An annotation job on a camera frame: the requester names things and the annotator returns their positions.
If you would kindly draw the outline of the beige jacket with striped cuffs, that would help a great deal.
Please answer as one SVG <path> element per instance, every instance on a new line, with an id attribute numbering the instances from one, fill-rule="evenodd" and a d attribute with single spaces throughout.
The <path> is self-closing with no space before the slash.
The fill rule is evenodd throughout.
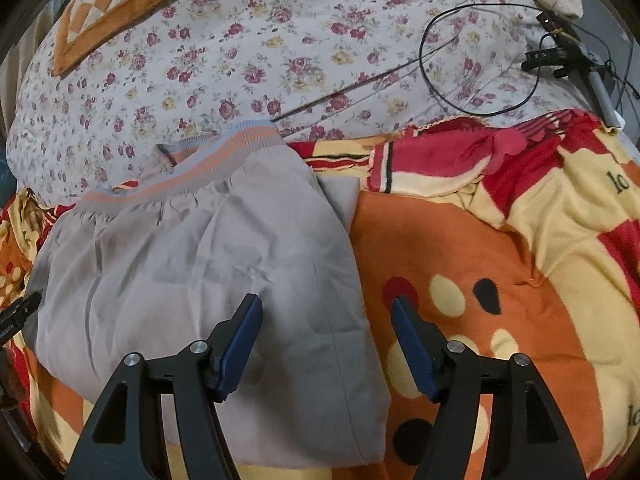
<path id="1" fill-rule="evenodd" d="M 55 222 L 28 282 L 41 304 L 27 347 L 95 401 L 127 353 L 172 356 L 254 294 L 264 322 L 219 411 L 232 456 L 377 463 L 390 395 L 348 235 L 359 191 L 317 176 L 270 122 L 160 145 L 134 188 L 88 191 Z"/>

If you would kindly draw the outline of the black tripod stand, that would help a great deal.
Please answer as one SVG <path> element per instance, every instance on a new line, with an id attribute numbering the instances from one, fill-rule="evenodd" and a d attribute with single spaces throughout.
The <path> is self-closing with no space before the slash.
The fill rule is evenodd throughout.
<path id="1" fill-rule="evenodd" d="M 626 122 L 615 109 L 611 92 L 605 87 L 605 62 L 587 48 L 573 26 L 550 11 L 542 11 L 536 20 L 554 41 L 554 47 L 527 51 L 521 69 L 526 73 L 553 67 L 553 76 L 562 79 L 576 74 L 587 90 L 592 107 L 608 128 L 623 129 Z"/>

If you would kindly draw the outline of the floral white quilt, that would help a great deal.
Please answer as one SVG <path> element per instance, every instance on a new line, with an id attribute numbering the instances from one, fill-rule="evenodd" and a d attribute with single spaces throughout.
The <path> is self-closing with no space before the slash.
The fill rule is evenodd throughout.
<path id="1" fill-rule="evenodd" d="M 338 140 L 586 106 L 569 81 L 521 70 L 544 40 L 533 0 L 168 0 L 64 76 L 55 36 L 26 66 L 6 134 L 12 174 L 48 205 L 137 177 L 157 144 L 242 120 Z"/>

